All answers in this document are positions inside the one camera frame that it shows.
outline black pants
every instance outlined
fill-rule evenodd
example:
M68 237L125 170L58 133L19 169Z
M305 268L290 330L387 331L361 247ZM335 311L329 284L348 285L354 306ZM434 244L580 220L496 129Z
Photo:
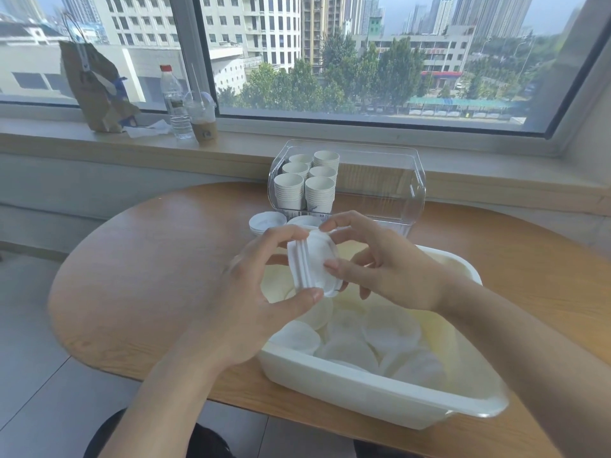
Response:
M110 439L112 432L117 427L118 422L123 417L125 410L120 410L108 418L97 430L94 438L91 439L83 458L97 458L103 447ZM235 458L227 442L215 431L207 429L200 424L195 424L189 447L187 448L186 458Z

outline paper bag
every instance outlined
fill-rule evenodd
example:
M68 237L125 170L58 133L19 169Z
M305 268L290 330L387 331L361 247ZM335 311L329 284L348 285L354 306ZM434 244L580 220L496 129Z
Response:
M96 132L120 133L136 126L140 109L130 103L123 85L125 77L90 43L60 41L62 72L78 101L85 120Z

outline wooden tabletop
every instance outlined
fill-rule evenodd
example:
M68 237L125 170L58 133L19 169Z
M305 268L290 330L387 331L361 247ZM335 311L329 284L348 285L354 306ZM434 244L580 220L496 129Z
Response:
M57 273L49 297L57 338L93 368L144 379L252 239L248 219L269 209L265 185L219 183L112 218ZM409 237L467 259L485 286L611 363L605 259L523 220L460 205L427 203ZM559 456L515 396L496 418L455 415L413 431L273 384L251 360L219 377L210 399L432 457Z

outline window sill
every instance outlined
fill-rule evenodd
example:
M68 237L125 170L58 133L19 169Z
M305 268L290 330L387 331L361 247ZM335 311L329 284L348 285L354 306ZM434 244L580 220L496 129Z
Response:
M81 122L0 118L0 153L265 180L287 137L220 132L207 146L172 135L95 134ZM342 145L341 142L329 142ZM611 215L611 191L562 159L415 146L430 198Z

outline hand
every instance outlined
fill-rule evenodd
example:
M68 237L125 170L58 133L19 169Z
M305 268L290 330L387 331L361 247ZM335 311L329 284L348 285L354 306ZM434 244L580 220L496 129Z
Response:
M286 256L274 254L276 248L307 236L308 231L295 225L270 228L248 243L223 273L201 330L209 332L206 339L220 352L225 366L254 357L274 333L322 299L323 290L318 288L303 289L276 303L269 303L261 292L265 265L286 263Z
M331 275L358 284L363 300L373 291L402 307L439 309L454 279L449 270L395 231L382 228L358 212L333 215L320 230L343 226L350 228L330 234L336 244L356 240L369 247L355 254L351 261L325 262Z

